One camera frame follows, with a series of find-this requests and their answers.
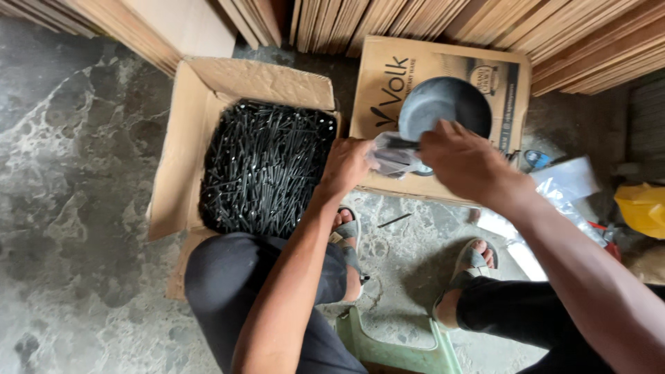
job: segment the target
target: concrete floor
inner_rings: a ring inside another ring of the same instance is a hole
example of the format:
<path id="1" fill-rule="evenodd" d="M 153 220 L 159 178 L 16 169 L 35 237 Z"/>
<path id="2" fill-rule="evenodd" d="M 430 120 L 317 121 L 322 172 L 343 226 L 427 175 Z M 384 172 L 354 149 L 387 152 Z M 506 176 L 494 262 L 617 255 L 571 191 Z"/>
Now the concrete floor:
<path id="1" fill-rule="evenodd" d="M 242 45 L 235 57 L 330 76 L 350 116 L 358 60 Z M 0 373 L 219 372 L 189 307 L 163 298 L 182 235 L 146 243 L 172 81 L 111 40 L 0 18 L 0 87 Z M 523 149 L 590 154 L 607 183 L 622 157 L 624 97 L 533 99 Z M 606 215 L 606 195 L 595 200 L 589 214 Z M 372 274 L 356 304 L 377 339 L 432 344 L 428 310 L 471 237 L 499 248 L 504 279 L 526 279 L 501 238 L 466 223 L 467 208 L 361 192 L 347 201 Z M 451 340 L 465 373 L 514 373 L 544 354 L 464 331 Z"/>

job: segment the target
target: volk logo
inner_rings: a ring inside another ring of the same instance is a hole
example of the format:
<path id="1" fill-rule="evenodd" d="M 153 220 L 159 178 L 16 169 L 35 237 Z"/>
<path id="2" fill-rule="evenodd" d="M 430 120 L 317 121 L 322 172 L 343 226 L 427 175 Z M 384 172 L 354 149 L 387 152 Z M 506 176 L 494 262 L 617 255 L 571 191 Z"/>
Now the volk logo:
<path id="1" fill-rule="evenodd" d="M 388 88 L 386 87 L 381 88 L 381 91 L 388 94 L 389 97 L 386 97 L 386 101 L 380 103 L 379 107 L 395 104 L 397 102 L 402 101 L 402 98 L 399 97 L 397 94 L 404 90 L 405 83 L 403 76 L 406 75 L 406 66 L 403 64 L 406 63 L 406 61 L 409 61 L 409 59 L 404 59 L 401 61 L 397 57 L 393 57 L 393 59 L 395 60 L 395 65 L 386 64 L 386 68 L 389 68 L 389 70 L 385 71 L 386 75 L 388 75 L 389 77 L 387 84 Z M 391 118 L 390 116 L 386 115 L 379 108 L 375 106 L 370 107 L 370 110 L 372 111 L 372 113 L 374 113 L 376 116 L 379 116 L 382 119 L 376 123 L 376 127 L 383 126 L 385 124 L 393 122 L 395 125 L 397 125 L 397 118 Z"/>

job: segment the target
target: cardboard box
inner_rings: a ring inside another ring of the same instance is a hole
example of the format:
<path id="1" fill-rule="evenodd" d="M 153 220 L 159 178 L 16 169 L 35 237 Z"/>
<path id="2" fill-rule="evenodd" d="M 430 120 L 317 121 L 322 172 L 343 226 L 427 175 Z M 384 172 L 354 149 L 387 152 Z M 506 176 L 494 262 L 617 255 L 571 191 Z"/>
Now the cardboard box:
<path id="1" fill-rule="evenodd" d="M 373 139 L 397 131 L 406 95 L 422 81 L 442 76 L 477 87 L 492 110 L 490 141 L 504 152 L 520 149 L 531 86 L 526 56 L 390 37 L 365 38 L 349 135 Z M 413 173 L 395 180 L 371 172 L 356 189 L 476 205 L 453 195 L 436 177 Z"/>
<path id="2" fill-rule="evenodd" d="M 149 240 L 187 230 L 166 297 L 184 299 L 187 259 L 216 232 L 207 229 L 198 202 L 203 158 L 221 112 L 241 98 L 333 112 L 331 80 L 295 69 L 240 59 L 186 57 L 176 73 L 162 158 L 148 206 Z"/>

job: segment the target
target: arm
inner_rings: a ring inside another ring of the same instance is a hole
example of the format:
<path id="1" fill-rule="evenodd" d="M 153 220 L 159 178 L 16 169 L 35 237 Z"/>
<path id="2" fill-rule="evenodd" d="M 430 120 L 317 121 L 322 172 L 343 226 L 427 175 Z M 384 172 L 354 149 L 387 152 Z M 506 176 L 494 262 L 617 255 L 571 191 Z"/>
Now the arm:
<path id="1" fill-rule="evenodd" d="M 459 124 L 422 137 L 422 159 L 453 193 L 510 220 L 587 342 L 618 373 L 665 365 L 665 303 L 535 192 L 530 177 Z"/>
<path id="2" fill-rule="evenodd" d="M 364 155 L 373 144 L 353 138 L 333 143 L 321 183 L 240 331 L 234 373 L 295 372 L 334 216 L 344 196 L 369 171 Z"/>

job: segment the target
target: sandal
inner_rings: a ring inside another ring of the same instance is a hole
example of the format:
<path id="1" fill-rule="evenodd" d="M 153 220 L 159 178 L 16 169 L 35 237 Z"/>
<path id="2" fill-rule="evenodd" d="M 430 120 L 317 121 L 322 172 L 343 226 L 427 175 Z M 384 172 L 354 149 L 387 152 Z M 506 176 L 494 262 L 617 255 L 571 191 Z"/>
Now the sandal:
<path id="1" fill-rule="evenodd" d="M 455 262 L 455 270 L 457 270 L 460 264 L 462 263 L 471 264 L 471 266 L 473 267 L 470 269 L 465 269 L 455 274 L 453 278 L 450 280 L 450 284 L 448 284 L 448 287 L 441 293 L 441 295 L 439 295 L 439 297 L 434 302 L 434 306 L 432 307 L 432 317 L 436 322 L 436 324 L 439 326 L 439 328 L 442 330 L 452 331 L 459 329 L 458 327 L 456 328 L 447 327 L 436 317 L 436 307 L 439 305 L 439 303 L 441 303 L 441 300 L 444 298 L 444 295 L 446 295 L 449 291 L 453 289 L 465 288 L 474 278 L 479 276 L 499 279 L 499 256 L 497 254 L 496 249 L 494 249 L 494 246 L 492 246 L 487 240 L 485 240 L 485 243 L 487 243 L 487 248 L 492 250 L 492 257 L 494 257 L 494 268 L 490 269 L 487 266 L 487 262 L 485 262 L 483 255 L 479 254 L 478 251 L 476 251 L 471 247 L 471 245 L 476 243 L 478 240 L 484 240 L 484 239 L 475 238 L 470 240 L 464 246 L 464 248 L 462 248 L 462 251 L 460 252 L 460 255 L 457 258 L 457 261 Z"/>
<path id="2" fill-rule="evenodd" d="M 337 212 L 341 213 L 344 209 L 351 212 L 351 218 L 353 219 L 334 229 L 328 237 L 328 243 L 335 243 L 342 248 L 346 264 L 351 265 L 358 274 L 360 274 L 360 294 L 362 295 L 362 286 L 370 279 L 370 276 L 360 270 L 358 264 L 358 252 L 346 240 L 344 240 L 347 238 L 356 238 L 356 247 L 360 247 L 360 220 L 356 218 L 358 215 L 349 206 L 342 205 Z"/>

